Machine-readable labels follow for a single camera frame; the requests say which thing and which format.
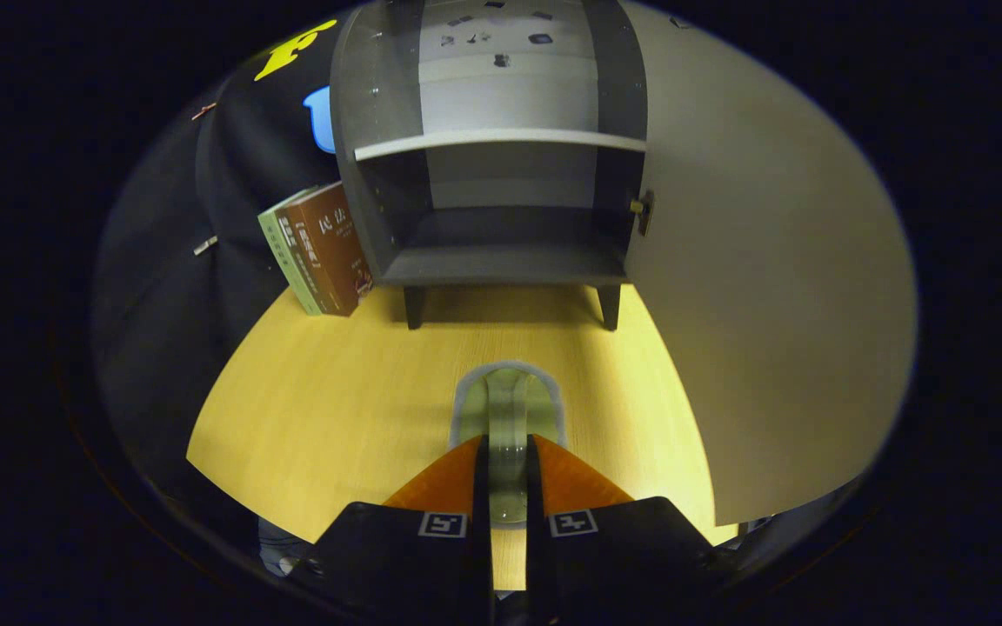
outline yellow logo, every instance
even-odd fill
[[[326,23],[318,25],[318,27],[313,28],[307,32],[302,33],[302,35],[296,36],[294,39],[286,41],[281,46],[274,48],[274,51],[270,52],[270,60],[266,63],[266,68],[260,72],[259,75],[254,77],[254,81],[266,78],[266,76],[273,74],[275,71],[286,67],[287,64],[293,63],[299,57],[295,55],[294,52],[303,50],[311,46],[315,41],[315,38],[319,36],[320,31],[327,30],[333,27],[338,20],[329,20]]]

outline light wood grain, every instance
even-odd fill
[[[409,332],[401,289],[350,318],[309,318],[285,292],[227,362],[187,460],[274,524],[315,542],[343,507],[382,503],[446,451],[454,388],[476,366],[522,360],[560,385],[570,451],[632,497],[664,496],[711,543],[706,456],[643,302],[621,289],[601,327],[581,286],[429,289]],[[524,532],[493,531],[494,586],[524,589]]]

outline door hinge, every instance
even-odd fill
[[[651,193],[651,189],[644,191],[644,194],[639,199],[629,201],[629,210],[640,217],[640,222],[636,225],[636,229],[640,230],[641,236],[645,236],[648,233],[648,222],[651,221],[651,211],[655,208],[655,205],[656,198]]]

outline cabinet leg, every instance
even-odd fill
[[[424,287],[405,287],[405,314],[409,320],[410,332],[414,332],[425,324]]]
[[[621,305],[621,285],[605,285],[597,288],[597,301],[601,302],[601,319],[605,330],[616,331],[616,314]]]

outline person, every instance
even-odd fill
[[[124,183],[95,261],[91,350],[115,435],[163,502],[230,542],[252,543],[255,515],[187,462],[187,445],[230,354],[287,288],[258,214],[339,179],[304,106],[330,82],[335,17],[291,61],[280,48],[295,37],[179,111]]]

